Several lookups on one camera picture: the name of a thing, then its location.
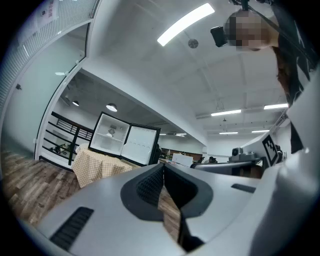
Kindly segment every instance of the smoke detector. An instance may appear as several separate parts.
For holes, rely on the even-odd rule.
[[[189,46],[190,48],[192,48],[192,49],[197,48],[198,45],[199,45],[199,42],[197,41],[197,39],[190,39],[190,40],[188,41],[188,46]]]

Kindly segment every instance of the fluorescent ceiling light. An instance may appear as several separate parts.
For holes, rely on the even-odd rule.
[[[271,110],[271,109],[281,109],[281,108],[287,108],[288,103],[285,104],[275,104],[275,105],[265,105],[264,110]]]
[[[256,133],[266,133],[269,132],[270,130],[253,130],[252,133],[256,134]]]
[[[238,132],[237,131],[219,132],[219,134],[238,134]]]
[[[204,5],[201,5],[197,9],[194,9],[193,11],[189,12],[187,15],[179,19],[171,27],[169,27],[167,31],[158,38],[157,41],[160,43],[160,45],[165,46],[181,31],[185,30],[187,27],[201,20],[202,18],[213,14],[214,12],[215,10],[211,7],[210,4],[205,3]]]
[[[212,116],[212,117],[216,117],[216,116],[230,115],[230,114],[237,114],[237,113],[241,113],[241,109],[231,110],[231,111],[225,111],[225,112],[212,113],[211,116]]]

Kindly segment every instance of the round ceiling light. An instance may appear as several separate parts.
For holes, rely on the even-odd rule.
[[[114,103],[109,103],[108,105],[106,105],[106,108],[107,108],[108,110],[113,111],[113,112],[117,112],[117,111],[118,111],[117,106],[116,106],[116,104],[114,104]]]

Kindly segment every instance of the box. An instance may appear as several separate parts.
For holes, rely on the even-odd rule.
[[[181,164],[186,167],[190,167],[193,164],[194,158],[183,154],[173,153],[172,161]]]
[[[160,130],[158,127],[128,123],[101,112],[88,148],[139,166],[150,165],[154,159]]]

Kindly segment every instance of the desk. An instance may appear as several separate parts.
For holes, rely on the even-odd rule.
[[[93,152],[87,148],[77,149],[72,163],[80,188],[99,179],[125,173],[140,166],[126,160]]]

